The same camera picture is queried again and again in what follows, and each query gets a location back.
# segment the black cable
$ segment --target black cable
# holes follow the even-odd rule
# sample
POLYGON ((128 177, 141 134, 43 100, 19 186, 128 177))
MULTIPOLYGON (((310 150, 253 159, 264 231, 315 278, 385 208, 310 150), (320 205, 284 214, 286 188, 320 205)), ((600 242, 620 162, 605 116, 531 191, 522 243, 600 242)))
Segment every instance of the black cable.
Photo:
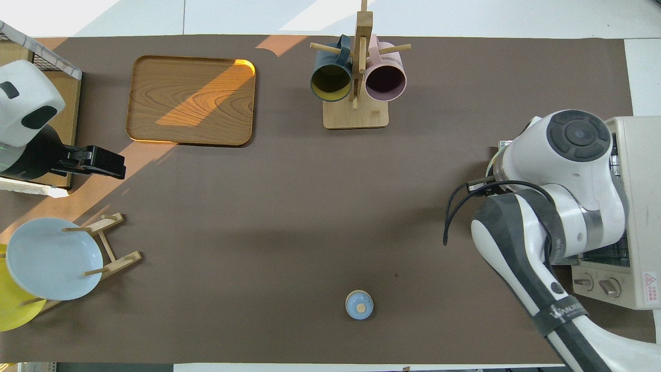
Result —
MULTIPOLYGON (((477 195, 478 193, 481 193, 481 192, 484 191, 484 190, 492 189, 492 188, 494 188, 494 187, 496 187, 496 186, 502 186, 502 185, 521 185, 521 186, 530 187, 531 189, 534 189, 534 190, 538 191, 539 193, 541 193, 542 195, 544 195, 544 197, 546 197, 546 199, 547 199, 551 204, 554 204, 554 202, 553 202, 553 198, 551 197, 551 195, 549 194, 548 191, 542 189, 540 186, 538 186, 538 185, 536 185, 536 184, 534 184, 534 183, 530 183, 530 182, 526 182, 526 181, 516 181, 516 180, 509 180, 509 181, 496 181, 496 182, 492 182, 492 183, 486 184, 486 185, 484 185, 484 186, 480 186, 480 187, 478 187, 477 189, 471 191, 468 195, 466 195, 466 196, 465 196, 465 197, 459 202, 459 204, 457 204, 457 206, 452 210, 452 213, 450 213, 450 214, 447 214, 447 212, 448 212, 449 207, 450 207, 450 204, 451 204, 451 199, 448 201, 447 209, 446 209, 446 221, 445 221, 445 226, 444 226, 444 229, 443 229, 443 245, 444 245, 444 246, 447 245, 447 232, 448 232, 448 230, 449 230, 449 228, 450 228, 450 223, 452 222, 452 219, 454 218, 455 214, 457 214, 457 212, 459 211, 459 209, 461 208, 461 206, 463 206, 463 205, 468 201, 468 199, 474 197, 474 196, 477 195)), ((454 192, 453 195, 451 196, 452 198, 454 197, 454 195, 456 195, 457 192, 459 192, 458 189, 460 189, 460 188, 458 187, 458 188, 455 190, 455 192, 454 192)))

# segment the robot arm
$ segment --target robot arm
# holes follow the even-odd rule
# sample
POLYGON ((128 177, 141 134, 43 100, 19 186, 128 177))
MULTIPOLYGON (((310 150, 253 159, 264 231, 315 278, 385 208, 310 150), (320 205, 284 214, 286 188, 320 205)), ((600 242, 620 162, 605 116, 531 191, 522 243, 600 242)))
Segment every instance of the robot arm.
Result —
POLYGON ((550 270, 554 261, 612 244, 624 232, 626 205, 608 168, 610 149, 605 124, 591 114, 560 111, 533 123, 497 155, 494 176, 538 185, 546 197, 508 185, 513 193, 489 197, 471 231, 482 256, 574 371, 658 371, 661 345, 601 329, 550 270))
POLYGON ((47 123, 64 106, 57 89, 30 62, 0 68, 0 176, 30 180, 50 172, 124 178, 123 156, 62 144, 47 123))

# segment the yellow plate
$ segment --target yellow plate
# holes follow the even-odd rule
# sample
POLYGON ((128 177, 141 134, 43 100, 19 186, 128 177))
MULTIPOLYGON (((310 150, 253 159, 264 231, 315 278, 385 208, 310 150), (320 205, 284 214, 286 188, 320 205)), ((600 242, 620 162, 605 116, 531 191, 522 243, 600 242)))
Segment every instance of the yellow plate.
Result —
MULTIPOLYGON (((0 244, 0 253, 5 253, 7 246, 0 244)), ((23 301, 31 300, 34 295, 27 293, 12 279, 7 271, 4 258, 0 258, 0 332, 18 328, 31 321, 44 307, 46 300, 21 306, 23 301)))

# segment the brown table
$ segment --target brown table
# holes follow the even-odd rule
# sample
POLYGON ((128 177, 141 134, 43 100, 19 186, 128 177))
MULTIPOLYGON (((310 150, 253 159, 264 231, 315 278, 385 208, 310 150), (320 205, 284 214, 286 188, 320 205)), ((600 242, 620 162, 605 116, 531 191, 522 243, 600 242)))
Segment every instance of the brown table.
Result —
MULTIPOLYGON (((32 218, 83 224, 122 212, 108 239, 116 254, 145 259, 0 334, 0 360, 558 363, 471 241, 479 201, 459 213, 447 247, 444 206, 535 115, 631 115, 623 41, 384 38, 413 45, 390 124, 329 131, 309 90, 307 43, 332 38, 280 56, 255 48, 265 38, 70 38, 56 48, 85 72, 77 143, 122 152, 129 177, 75 177, 59 200, 0 193, 0 242, 32 218), (253 140, 132 142, 131 70, 146 54, 252 61, 253 140), (354 289, 375 300, 367 321, 344 312, 354 289)), ((650 312, 581 301, 608 330, 654 339, 650 312)))

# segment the small blue round object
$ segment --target small blue round object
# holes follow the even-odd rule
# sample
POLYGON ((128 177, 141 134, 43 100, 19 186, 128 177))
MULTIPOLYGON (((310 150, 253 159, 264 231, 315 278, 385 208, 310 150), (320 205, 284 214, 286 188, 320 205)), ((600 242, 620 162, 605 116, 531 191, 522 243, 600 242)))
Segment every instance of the small blue round object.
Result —
POLYGON ((346 307, 346 313, 356 320, 369 318, 374 310, 374 302, 371 297, 367 292, 359 289, 349 293, 344 305, 346 307))

